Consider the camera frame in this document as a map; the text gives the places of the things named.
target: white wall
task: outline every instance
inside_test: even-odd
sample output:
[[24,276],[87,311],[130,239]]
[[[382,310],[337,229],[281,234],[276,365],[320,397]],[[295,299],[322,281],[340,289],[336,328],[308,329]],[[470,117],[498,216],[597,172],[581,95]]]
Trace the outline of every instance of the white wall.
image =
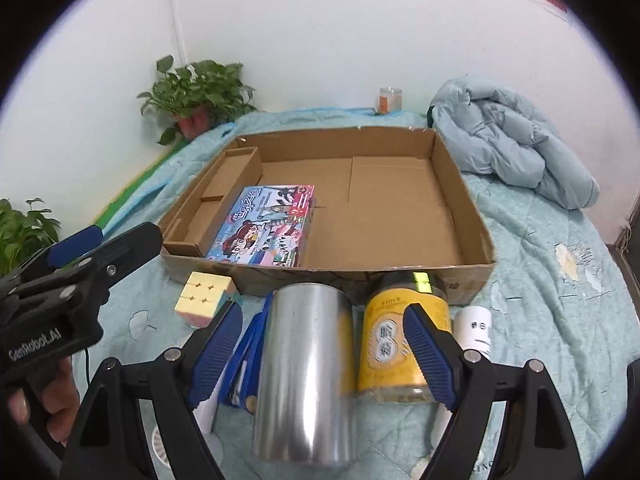
[[189,60],[245,63],[266,110],[371,106],[399,86],[425,112],[464,73],[527,95],[602,188],[587,211],[607,242],[640,186],[640,128],[607,59],[583,28],[531,0],[177,0]]
[[84,0],[42,41],[0,117],[0,196],[42,197],[63,235],[164,153],[135,97],[177,53],[170,0]]

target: silver metal can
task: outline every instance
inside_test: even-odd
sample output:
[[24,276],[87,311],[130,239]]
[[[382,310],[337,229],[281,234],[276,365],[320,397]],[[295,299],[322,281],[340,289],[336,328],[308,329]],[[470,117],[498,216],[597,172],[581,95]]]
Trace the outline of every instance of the silver metal can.
[[295,283],[271,301],[262,351],[254,454],[320,467],[356,459],[351,302]]

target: green edge strip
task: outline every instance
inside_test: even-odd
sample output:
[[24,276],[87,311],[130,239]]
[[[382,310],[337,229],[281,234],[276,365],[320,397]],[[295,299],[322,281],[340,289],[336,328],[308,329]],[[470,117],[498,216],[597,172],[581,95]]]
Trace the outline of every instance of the green edge strip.
[[150,168],[148,168],[148,170],[142,173],[132,184],[129,184],[114,200],[112,200],[94,223],[100,229],[104,229],[104,227],[109,223],[109,220],[113,218],[113,215],[115,215],[118,209],[120,209],[124,205],[124,203],[131,197],[133,192],[140,186],[142,186],[142,183],[151,175],[153,175],[162,163],[178,153],[187,144],[188,142],[185,139],[180,139],[180,141],[173,147],[173,149],[169,153],[158,159],[157,162],[155,162]]

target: blue cloth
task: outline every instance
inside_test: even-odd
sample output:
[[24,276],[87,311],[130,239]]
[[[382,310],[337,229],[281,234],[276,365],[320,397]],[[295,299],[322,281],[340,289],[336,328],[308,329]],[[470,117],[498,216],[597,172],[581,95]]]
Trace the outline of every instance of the blue cloth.
[[450,79],[431,101],[433,126],[462,171],[495,173],[567,209],[590,207],[598,183],[526,97],[488,79]]
[[[234,136],[369,124],[424,127],[426,119],[407,112],[375,116],[362,109],[251,113],[236,124],[203,134],[165,162],[125,204],[126,214],[114,221],[110,234],[142,221],[158,221]],[[497,267],[474,300],[492,311],[492,360],[518,366],[533,357],[545,362],[588,466],[625,413],[626,365],[640,356],[640,324],[620,271],[580,210],[567,211],[532,189],[507,186],[494,176],[464,177],[497,252]],[[191,328],[173,311],[181,290],[182,284],[168,278],[159,258],[113,287],[99,315],[104,337],[90,349],[92,372],[108,356],[125,364],[152,360],[186,338]],[[262,301],[242,298],[245,328]],[[356,312],[361,322],[362,306]],[[86,390],[83,371],[84,356],[78,354],[74,373],[81,393]],[[154,414],[148,401],[141,405],[150,441]],[[418,459],[431,452],[435,408],[435,404],[361,404],[360,458],[338,472],[258,460],[250,452],[253,417],[241,410],[220,406],[214,432],[223,443],[222,471],[229,479],[405,480]],[[482,444],[485,459],[473,478],[488,473],[501,409],[496,406],[492,411]],[[210,445],[213,438],[206,437]],[[154,463],[159,478],[172,477],[155,457]]]

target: flower pot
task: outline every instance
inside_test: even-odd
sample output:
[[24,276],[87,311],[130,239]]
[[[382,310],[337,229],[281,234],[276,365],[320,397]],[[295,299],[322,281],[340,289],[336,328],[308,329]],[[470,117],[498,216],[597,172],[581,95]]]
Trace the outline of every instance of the flower pot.
[[194,108],[187,118],[181,118],[180,116],[174,116],[174,118],[178,126],[180,126],[181,133],[187,140],[193,140],[209,129],[209,114],[205,105]]

